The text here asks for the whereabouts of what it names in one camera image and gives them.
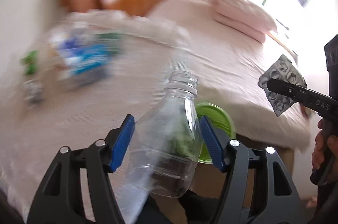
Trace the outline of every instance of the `empty bottle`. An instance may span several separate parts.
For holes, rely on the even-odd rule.
[[[202,148],[196,86],[189,72],[172,72],[165,97],[136,122],[129,147],[132,184],[169,197],[189,188]]]

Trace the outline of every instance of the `pink pillow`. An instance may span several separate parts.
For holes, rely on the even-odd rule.
[[[253,29],[252,27],[246,25],[245,23],[226,17],[222,14],[217,13],[216,11],[214,12],[214,20],[226,26],[232,27],[248,35],[249,37],[252,37],[253,39],[259,41],[260,43],[265,42],[266,35],[264,33],[257,31],[256,29]]]
[[[277,33],[275,20],[263,9],[250,0],[214,0],[214,9],[233,20],[244,23],[253,29],[268,34]]]

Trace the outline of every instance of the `blue rubber tip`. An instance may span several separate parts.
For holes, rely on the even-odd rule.
[[[131,137],[134,133],[135,120],[132,115],[124,122],[124,126],[121,128],[119,137],[117,138],[115,145],[112,149],[112,161],[110,162],[110,169],[115,172],[116,169],[121,166],[124,155],[129,146]]]
[[[226,165],[223,157],[223,149],[212,129],[212,126],[210,125],[210,120],[208,119],[208,117],[203,116],[201,118],[200,127],[213,165],[218,168],[222,173],[225,172]]]

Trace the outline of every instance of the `person's leg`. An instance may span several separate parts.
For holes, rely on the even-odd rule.
[[[217,204],[217,199],[202,197],[188,190],[179,198],[189,224],[208,223]]]
[[[156,201],[149,196],[144,204],[142,212],[139,215],[135,224],[172,224],[170,220],[160,212],[156,205]]]

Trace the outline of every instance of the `bottle mouth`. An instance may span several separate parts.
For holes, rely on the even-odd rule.
[[[197,97],[196,87],[198,85],[197,78],[187,71],[173,71],[169,77],[169,83],[164,90],[180,89],[190,92]]]

